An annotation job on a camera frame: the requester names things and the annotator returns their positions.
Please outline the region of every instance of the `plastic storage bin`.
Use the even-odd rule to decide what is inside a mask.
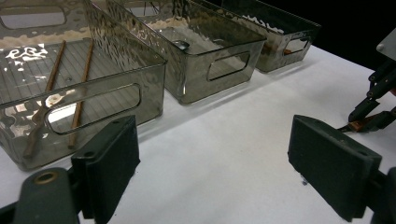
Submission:
[[[165,59],[101,10],[76,0],[0,8],[0,146],[20,169],[72,154],[111,120],[162,114]]]
[[[264,73],[302,61],[321,27],[258,0],[193,1],[267,37],[256,64]]]
[[[183,105],[249,81],[266,39],[190,0],[106,6],[167,60],[165,88]]]

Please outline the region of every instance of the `bin handle cutout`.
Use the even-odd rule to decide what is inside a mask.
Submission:
[[[66,23],[64,10],[57,6],[6,7],[0,22],[9,30],[55,26]]]
[[[250,53],[248,51],[218,58],[209,65],[206,80],[214,81],[240,72],[248,66],[249,59]]]
[[[283,49],[283,56],[302,51],[309,43],[309,37],[295,38],[289,41],[288,45]]]
[[[103,116],[103,117],[93,120],[91,122],[81,123],[76,128],[72,128],[72,120],[70,120],[69,122],[66,122],[67,128],[63,128],[63,129],[54,128],[53,124],[56,124],[57,120],[66,119],[68,117],[71,117],[71,118],[74,117],[75,108],[76,108],[76,105],[78,102],[82,102],[82,106],[84,106],[84,103],[88,102],[89,100],[93,100],[95,97],[106,97],[107,94],[115,93],[116,91],[126,90],[127,88],[134,88],[135,90],[137,90],[136,92],[138,94],[138,97],[136,98],[137,100],[134,102],[134,104],[127,105],[127,107],[121,108],[117,112],[114,112],[110,115]],[[46,121],[47,126],[49,127],[49,129],[52,132],[57,133],[59,135],[70,134],[70,133],[74,133],[78,130],[81,130],[83,128],[86,128],[90,125],[93,125],[95,123],[102,122],[104,120],[116,117],[119,114],[134,110],[138,106],[140,106],[141,101],[142,101],[142,90],[141,90],[140,85],[139,84],[130,84],[130,85],[123,86],[121,88],[117,88],[113,91],[107,91],[107,92],[103,92],[101,94],[95,94],[94,96],[91,96],[91,97],[84,99],[82,101],[73,102],[72,104],[64,105],[62,107],[53,108],[47,113],[45,121]]]

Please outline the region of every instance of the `white tabletop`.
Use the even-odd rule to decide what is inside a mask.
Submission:
[[[141,163],[110,223],[346,223],[289,164],[291,123],[299,114],[344,126],[372,73],[311,47],[301,63],[255,71],[248,83],[193,105],[179,105],[166,92],[163,115],[137,128]],[[373,113],[395,101],[386,94]],[[395,131],[396,123],[347,135],[382,155],[386,174],[396,166]],[[0,206],[18,200],[30,174],[0,150]],[[367,208],[352,223],[370,223],[372,214]]]

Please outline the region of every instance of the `black background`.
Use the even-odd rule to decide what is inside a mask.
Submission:
[[[221,0],[208,1],[221,5]],[[313,42],[320,49],[373,70],[387,59],[375,48],[396,28],[392,1],[262,2],[320,24]]]

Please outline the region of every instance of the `translucent gray bin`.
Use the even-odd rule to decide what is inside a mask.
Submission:
[[[321,27],[258,0],[193,1],[267,37],[256,64],[264,73],[302,61]]]
[[[20,169],[72,154],[114,119],[162,114],[165,59],[89,2],[3,1],[0,17],[0,147]]]
[[[183,105],[249,81],[266,39],[190,0],[108,0],[106,7],[167,60],[165,88]]]

